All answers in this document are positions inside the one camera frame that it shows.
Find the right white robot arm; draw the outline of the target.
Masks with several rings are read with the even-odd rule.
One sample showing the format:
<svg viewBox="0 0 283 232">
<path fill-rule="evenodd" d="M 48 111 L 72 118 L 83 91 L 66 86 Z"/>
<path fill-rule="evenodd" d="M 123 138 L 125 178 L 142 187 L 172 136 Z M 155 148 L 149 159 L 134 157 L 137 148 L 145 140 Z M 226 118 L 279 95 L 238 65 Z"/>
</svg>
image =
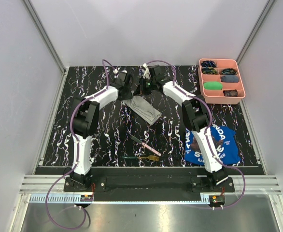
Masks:
<svg viewBox="0 0 283 232">
<path fill-rule="evenodd" d="M 196 96 L 184 90 L 174 78 L 165 75 L 160 65 L 151 66 L 145 63 L 143 69 L 143 76 L 139 79 L 134 94 L 149 95 L 156 90 L 172 98 L 182 107 L 184 125 L 193 133 L 203 156 L 206 186 L 210 191 L 218 191 L 223 187 L 228 175 L 212 140 L 212 116 L 203 96 Z"/>
</svg>

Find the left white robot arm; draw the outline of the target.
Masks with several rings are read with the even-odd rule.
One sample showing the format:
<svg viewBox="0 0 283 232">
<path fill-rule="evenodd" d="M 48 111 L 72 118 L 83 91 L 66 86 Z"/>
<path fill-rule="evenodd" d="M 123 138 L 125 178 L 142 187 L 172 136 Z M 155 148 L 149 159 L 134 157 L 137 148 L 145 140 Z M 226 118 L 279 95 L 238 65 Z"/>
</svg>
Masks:
<svg viewBox="0 0 283 232">
<path fill-rule="evenodd" d="M 90 144 L 99 125 L 99 111 L 116 100 L 132 99 L 131 79 L 131 74 L 121 71 L 109 86 L 90 96 L 75 98 L 73 101 L 70 130 L 73 138 L 74 162 L 70 179 L 80 191 L 87 191 L 91 187 Z"/>
</svg>

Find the grey cloth napkin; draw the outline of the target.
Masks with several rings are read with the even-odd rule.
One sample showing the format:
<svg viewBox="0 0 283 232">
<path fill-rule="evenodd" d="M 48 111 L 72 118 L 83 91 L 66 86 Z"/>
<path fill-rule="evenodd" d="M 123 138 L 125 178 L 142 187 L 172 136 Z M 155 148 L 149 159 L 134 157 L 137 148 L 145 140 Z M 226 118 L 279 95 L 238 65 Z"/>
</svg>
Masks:
<svg viewBox="0 0 283 232">
<path fill-rule="evenodd" d="M 123 100 L 123 103 L 149 125 L 153 125 L 162 116 L 158 110 L 141 96 L 133 96 L 132 99 Z"/>
</svg>

